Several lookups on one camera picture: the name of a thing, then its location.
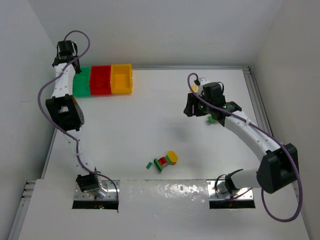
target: small green block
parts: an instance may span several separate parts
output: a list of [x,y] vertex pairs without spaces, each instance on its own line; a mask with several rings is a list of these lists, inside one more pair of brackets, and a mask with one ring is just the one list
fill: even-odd
[[146,166],[147,169],[151,168],[152,162],[149,162],[148,165]]
[[168,164],[170,164],[170,163],[171,163],[171,160],[170,160],[170,158],[168,157],[168,155],[167,155],[167,156],[165,156],[165,159],[166,159],[166,161],[168,162]]
[[210,115],[208,116],[208,120],[210,123],[214,124],[216,122],[216,120],[213,119],[213,117]]
[[91,66],[81,66],[81,73],[74,75],[72,95],[75,97],[89,97]]
[[164,168],[161,166],[161,164],[159,163],[158,159],[155,158],[155,159],[153,160],[153,162],[154,162],[154,165],[156,166],[156,168],[157,168],[157,169],[159,170],[159,172],[161,173]]

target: white table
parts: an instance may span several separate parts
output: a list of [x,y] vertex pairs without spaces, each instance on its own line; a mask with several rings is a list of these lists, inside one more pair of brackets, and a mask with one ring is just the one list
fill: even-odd
[[[19,239],[308,239],[302,216],[279,223],[265,213],[259,189],[254,190],[255,209],[209,209],[206,179],[253,169],[259,162],[227,129],[208,124],[206,117],[183,114],[191,72],[223,82],[226,100],[266,128],[246,69],[135,69],[132,95],[77,99],[85,116],[82,144],[99,171],[120,180],[119,213],[72,209],[77,173],[58,132]],[[154,166],[146,169],[170,150],[179,157],[175,166],[161,174]],[[281,218],[290,217],[297,206],[291,185],[266,200]]]

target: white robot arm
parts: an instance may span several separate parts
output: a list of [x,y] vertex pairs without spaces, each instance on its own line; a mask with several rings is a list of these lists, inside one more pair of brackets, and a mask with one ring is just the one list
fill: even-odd
[[[267,193],[274,193],[296,180],[296,175],[280,146],[270,137],[249,125],[251,122],[241,107],[235,102],[226,102],[224,87],[218,82],[210,82],[207,78],[194,81],[198,86],[197,95],[203,100],[225,111],[238,115],[246,120],[224,114],[203,104],[193,93],[188,94],[184,113],[188,117],[211,114],[223,127],[236,134],[256,155],[260,167],[254,170],[239,169],[225,177],[224,184],[219,186],[221,192],[227,190],[230,194],[241,188],[262,188]],[[285,145],[298,167],[297,149],[292,144]]]
[[[78,48],[74,41],[64,40],[58,42],[57,55],[52,64],[55,69],[56,77],[59,76],[63,68],[77,56]],[[80,72],[79,60],[67,66],[61,77],[55,81],[53,94],[50,99],[45,101],[45,105],[52,120],[68,134],[78,139],[77,153],[77,143],[65,135],[73,153],[77,169],[78,177],[76,182],[81,191],[90,192],[96,195],[101,189],[98,177],[95,174],[92,174],[96,172],[96,167],[91,161],[90,156],[84,151],[81,143],[82,126],[85,123],[85,118],[76,99],[73,97],[74,77],[75,74],[79,74]],[[78,157],[86,169],[81,166]]]

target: metal mounting plate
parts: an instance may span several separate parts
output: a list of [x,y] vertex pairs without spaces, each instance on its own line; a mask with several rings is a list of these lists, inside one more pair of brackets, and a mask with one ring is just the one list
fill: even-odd
[[[118,199],[115,186],[109,180],[100,180],[104,197],[96,198],[88,192],[82,192],[78,185],[75,187],[73,209],[118,209]],[[113,181],[120,192],[120,180]]]
[[[240,194],[243,194],[246,192],[249,188],[244,187],[239,189],[238,191],[230,193],[218,193],[215,190],[215,180],[207,180],[207,187],[208,187],[208,195],[209,195],[209,203],[211,209],[243,209],[243,208],[255,208],[255,202],[254,202],[254,193],[252,190],[248,191],[243,196],[233,199],[232,201],[226,201],[227,199],[230,199],[230,197],[236,197]],[[224,180],[218,180],[217,185],[220,183],[223,183]]]

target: purple cable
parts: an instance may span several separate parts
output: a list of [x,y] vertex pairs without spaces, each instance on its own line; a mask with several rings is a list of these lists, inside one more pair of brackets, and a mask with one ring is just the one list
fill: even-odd
[[[197,99],[199,99],[202,103],[204,103],[205,105],[207,105],[208,107],[210,107],[210,108],[212,108],[212,109],[214,109],[214,110],[220,111],[220,112],[222,112],[222,113],[224,113],[224,114],[227,114],[228,116],[233,116],[233,117],[235,117],[236,119],[239,119],[239,120],[241,120],[241,121],[243,121],[243,122],[245,122],[245,123],[247,122],[246,119],[244,119],[244,118],[242,118],[242,117],[240,117],[240,116],[238,116],[238,115],[236,115],[236,114],[234,114],[234,113],[232,113],[232,112],[228,112],[228,111],[226,111],[226,110],[224,110],[224,109],[222,109],[222,108],[216,107],[216,106],[214,106],[214,105],[206,102],[205,100],[203,100],[200,96],[198,96],[198,95],[195,93],[195,91],[192,89],[192,87],[191,87],[191,84],[190,84],[190,77],[191,77],[191,76],[195,76],[196,79],[198,79],[199,77],[198,77],[198,75],[197,75],[196,73],[192,72],[192,73],[189,74],[189,76],[188,76],[188,78],[187,78],[187,82],[188,82],[189,89],[190,89],[190,91],[192,92],[192,94],[193,94]],[[295,174],[295,177],[296,177],[296,181],[297,181],[297,183],[298,183],[298,190],[299,190],[298,206],[297,206],[296,211],[295,211],[295,213],[294,213],[294,215],[293,215],[292,217],[287,218],[287,219],[281,219],[281,218],[277,218],[277,217],[275,217],[274,215],[272,215],[272,214],[270,213],[267,205],[266,205],[265,196],[264,196],[264,190],[261,189],[262,204],[263,204],[263,207],[264,207],[266,213],[267,213],[271,218],[273,218],[274,220],[277,220],[277,221],[279,221],[279,222],[282,222],[282,223],[291,222],[291,221],[295,220],[295,219],[299,216],[299,213],[300,213],[301,208],[302,208],[302,202],[303,202],[302,182],[301,182],[300,175],[299,175],[299,171],[298,171],[298,169],[297,169],[297,167],[296,167],[296,164],[295,164],[293,158],[291,157],[290,153],[288,152],[288,150],[285,148],[285,146],[284,146],[280,141],[278,141],[274,136],[272,136],[271,134],[269,134],[268,132],[266,132],[266,131],[263,130],[262,128],[254,125],[254,124],[251,123],[251,122],[249,123],[249,125],[250,125],[251,127],[255,128],[255,129],[257,129],[257,130],[260,131],[261,133],[265,134],[266,136],[268,136],[269,138],[271,138],[273,141],[275,141],[275,142],[280,146],[280,148],[284,151],[284,153],[286,154],[286,156],[288,157],[288,159],[289,159],[289,161],[290,161],[290,163],[291,163],[291,165],[292,165],[292,168],[293,168],[293,171],[294,171],[294,174]]]
[[88,46],[86,47],[85,51],[84,51],[82,54],[80,54],[79,56],[77,56],[77,57],[76,57],[75,59],[73,59],[72,61],[68,62],[68,63],[64,66],[64,68],[62,69],[61,73],[60,73],[58,76],[56,76],[54,79],[48,81],[45,85],[43,85],[43,86],[40,88],[40,91],[39,91],[39,93],[38,93],[38,98],[37,98],[37,100],[38,100],[38,105],[39,105],[39,108],[40,108],[42,114],[45,116],[46,119],[48,119],[48,121],[49,121],[54,127],[56,127],[58,130],[60,130],[63,134],[67,135],[69,138],[75,140],[75,142],[76,142],[76,147],[75,147],[75,149],[76,149],[76,154],[77,154],[77,155],[76,155],[76,158],[77,158],[80,166],[81,166],[84,170],[86,170],[88,173],[90,173],[90,174],[94,174],[94,175],[96,175],[96,176],[100,176],[100,177],[103,177],[103,178],[105,178],[105,179],[108,179],[108,180],[114,185],[115,193],[116,193],[116,199],[117,199],[117,202],[119,203],[118,188],[117,188],[115,182],[112,181],[109,177],[107,177],[107,176],[105,176],[105,175],[103,175],[103,174],[101,174],[101,173],[91,171],[90,169],[88,169],[88,168],[81,162],[81,159],[80,159],[80,157],[79,157],[79,141],[78,141],[78,139],[77,139],[76,137],[72,136],[71,134],[67,133],[67,132],[66,132],[65,130],[63,130],[61,127],[59,127],[59,126],[51,119],[51,117],[46,113],[44,107],[43,107],[42,104],[41,104],[41,95],[42,95],[42,92],[44,91],[44,89],[45,89],[48,85],[52,84],[52,83],[55,82],[57,79],[59,79],[59,78],[62,76],[62,74],[64,73],[64,71],[66,70],[66,68],[67,68],[69,65],[71,65],[73,62],[75,62],[75,61],[77,61],[79,58],[81,58],[83,55],[85,55],[85,54],[88,52],[89,48],[90,48],[90,39],[89,39],[89,37],[88,37],[84,32],[79,31],[79,30],[73,30],[73,31],[69,32],[69,33],[64,37],[64,41],[65,41],[65,40],[67,39],[67,37],[68,37],[70,34],[72,34],[72,33],[80,33],[80,34],[84,35],[84,36],[86,37],[86,39],[88,40]]

